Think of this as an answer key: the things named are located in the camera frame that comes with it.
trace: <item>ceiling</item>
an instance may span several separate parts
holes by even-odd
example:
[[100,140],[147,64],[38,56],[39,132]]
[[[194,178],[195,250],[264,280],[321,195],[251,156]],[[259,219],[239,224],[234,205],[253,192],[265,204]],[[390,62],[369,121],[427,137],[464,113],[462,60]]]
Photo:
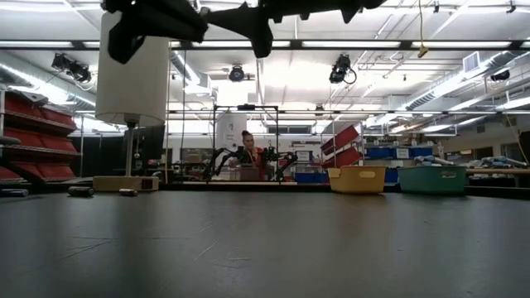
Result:
[[[237,7],[242,0],[200,2],[216,10]],[[4,0],[0,2],[0,40],[98,40],[103,15],[99,3],[94,0]],[[434,3],[422,2],[423,35],[428,40],[521,40],[530,37],[530,29],[521,26],[528,23],[530,1],[515,1],[517,9],[513,13],[505,12],[509,7],[507,1],[440,1],[438,13],[434,13]],[[275,39],[418,40],[421,18],[417,4],[415,0],[388,0],[380,8],[359,13],[350,24],[343,23],[340,12],[323,12],[312,14],[307,21],[292,16],[284,17],[280,24],[271,22],[270,25]],[[242,38],[216,26],[211,26],[205,36],[206,40]],[[64,53],[89,65],[96,76],[97,51]],[[314,107],[317,103],[327,103],[334,109],[370,104],[377,108],[388,104],[391,95],[408,96],[428,88],[437,79],[460,68],[462,58],[470,54],[465,50],[430,51],[419,59],[417,52],[350,51],[346,54],[359,69],[358,80],[345,89],[328,80],[331,66],[341,53],[344,54],[339,50],[274,50],[263,62],[264,101],[284,108]],[[55,73],[51,68],[54,51],[10,50],[9,54],[50,74]],[[226,70],[232,65],[242,65],[246,73],[256,73],[256,59],[251,50],[189,50],[185,57],[194,70],[215,78],[213,86],[221,84],[216,80],[225,80]],[[525,73],[526,70],[519,67],[518,75]],[[179,79],[171,81],[172,101],[182,100],[181,83]],[[476,82],[449,95],[469,99],[484,93],[480,85],[482,82]],[[186,101],[210,105],[209,98],[191,96]]]

